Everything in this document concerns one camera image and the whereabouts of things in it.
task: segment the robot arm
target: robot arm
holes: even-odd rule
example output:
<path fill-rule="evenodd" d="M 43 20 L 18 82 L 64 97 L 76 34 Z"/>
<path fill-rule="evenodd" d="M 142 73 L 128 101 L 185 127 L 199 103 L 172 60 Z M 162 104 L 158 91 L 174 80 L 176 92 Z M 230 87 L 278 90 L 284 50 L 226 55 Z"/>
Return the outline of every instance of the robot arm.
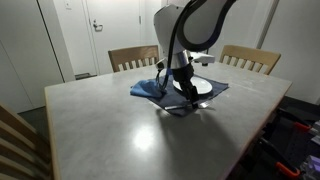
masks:
<path fill-rule="evenodd" d="M 154 16 L 159 43 L 168 57 L 167 68 L 172 70 L 174 80 L 179 82 L 191 104 L 199 96 L 190 81 L 193 67 L 186 50 L 199 52 L 210 48 L 217 41 L 225 16 L 235 1 L 191 0 L 184 8 L 168 5 Z"/>

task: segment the floor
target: floor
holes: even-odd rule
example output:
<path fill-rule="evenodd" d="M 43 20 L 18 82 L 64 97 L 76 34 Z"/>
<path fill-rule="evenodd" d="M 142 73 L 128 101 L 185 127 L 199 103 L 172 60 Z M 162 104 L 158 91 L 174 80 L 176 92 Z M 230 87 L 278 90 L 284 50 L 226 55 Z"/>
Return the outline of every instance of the floor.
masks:
<path fill-rule="evenodd" d="M 287 111 L 298 117 L 301 117 L 304 120 L 320 120 L 320 106 L 285 97 L 280 103 L 279 107 L 286 109 Z M 27 122 L 29 122 L 29 124 L 35 127 L 44 137 L 49 137 L 45 107 L 23 112 L 19 115 L 22 116 Z M 292 140 L 293 135 L 292 122 L 281 120 L 275 132 L 273 133 L 270 142 L 274 143 L 279 148 L 279 151 L 284 154 L 288 154 L 288 146 L 290 146 L 290 142 L 296 141 Z M 320 155 L 320 146 L 313 145 L 312 151 L 315 151 L 317 153 L 319 152 Z M 275 160 L 272 157 L 270 157 L 266 153 L 262 153 L 261 157 L 254 165 L 252 170 L 249 173 L 246 173 L 246 175 L 243 176 L 243 179 L 283 179 L 283 177 L 275 170 L 274 162 Z"/>

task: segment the chair back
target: chair back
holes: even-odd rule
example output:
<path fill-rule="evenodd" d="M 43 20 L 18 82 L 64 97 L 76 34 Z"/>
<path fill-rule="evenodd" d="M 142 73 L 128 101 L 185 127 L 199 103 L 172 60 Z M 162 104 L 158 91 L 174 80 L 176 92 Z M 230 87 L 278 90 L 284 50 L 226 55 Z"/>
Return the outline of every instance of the chair back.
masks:
<path fill-rule="evenodd" d="M 219 62 L 224 63 L 225 61 L 228 65 L 239 66 L 240 68 L 246 68 L 255 72 L 262 72 L 264 70 L 263 73 L 269 75 L 280 57 L 281 54 L 279 53 L 225 45 Z"/>
<path fill-rule="evenodd" d="M 159 61 L 158 46 L 140 46 L 108 51 L 113 72 L 147 66 Z"/>
<path fill-rule="evenodd" d="M 0 104 L 0 179 L 50 179 L 48 141 Z"/>

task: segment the gray table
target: gray table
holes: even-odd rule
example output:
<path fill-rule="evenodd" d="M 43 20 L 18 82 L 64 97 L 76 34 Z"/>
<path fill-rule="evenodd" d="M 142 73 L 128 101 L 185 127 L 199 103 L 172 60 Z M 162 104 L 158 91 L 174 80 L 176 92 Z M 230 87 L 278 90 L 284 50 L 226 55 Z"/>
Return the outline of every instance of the gray table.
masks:
<path fill-rule="evenodd" d="M 130 86 L 155 77 L 154 67 L 47 87 L 56 178 L 225 178 L 291 82 L 220 63 L 194 68 L 230 88 L 184 118 L 129 95 Z"/>

